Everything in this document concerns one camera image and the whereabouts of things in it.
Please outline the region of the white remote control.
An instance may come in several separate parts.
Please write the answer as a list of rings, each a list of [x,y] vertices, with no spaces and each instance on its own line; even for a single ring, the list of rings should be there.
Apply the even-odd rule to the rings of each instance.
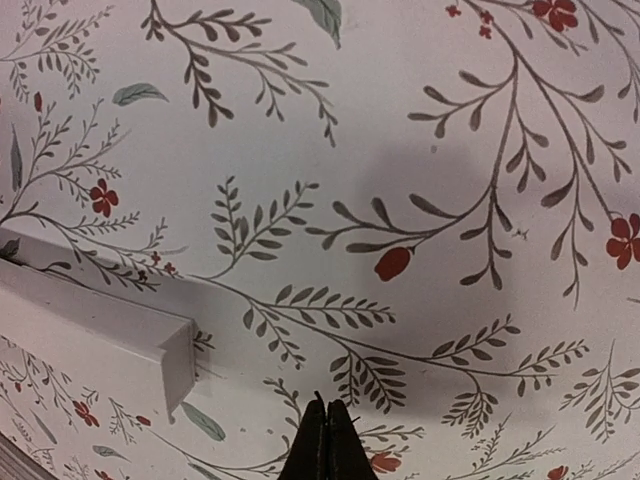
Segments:
[[[1,234],[1,334],[137,414],[172,425],[195,385],[193,320],[101,293],[27,262],[32,237]]]

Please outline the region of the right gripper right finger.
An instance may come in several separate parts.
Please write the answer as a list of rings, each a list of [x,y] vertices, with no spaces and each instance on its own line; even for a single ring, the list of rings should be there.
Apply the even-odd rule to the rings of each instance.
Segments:
[[[327,476],[331,480],[377,480],[346,404],[328,405]]]

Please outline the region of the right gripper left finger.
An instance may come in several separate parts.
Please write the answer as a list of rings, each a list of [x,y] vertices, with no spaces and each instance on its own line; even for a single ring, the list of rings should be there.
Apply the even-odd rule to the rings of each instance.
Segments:
[[[323,480],[327,470],[327,413],[319,392],[301,419],[279,480]]]

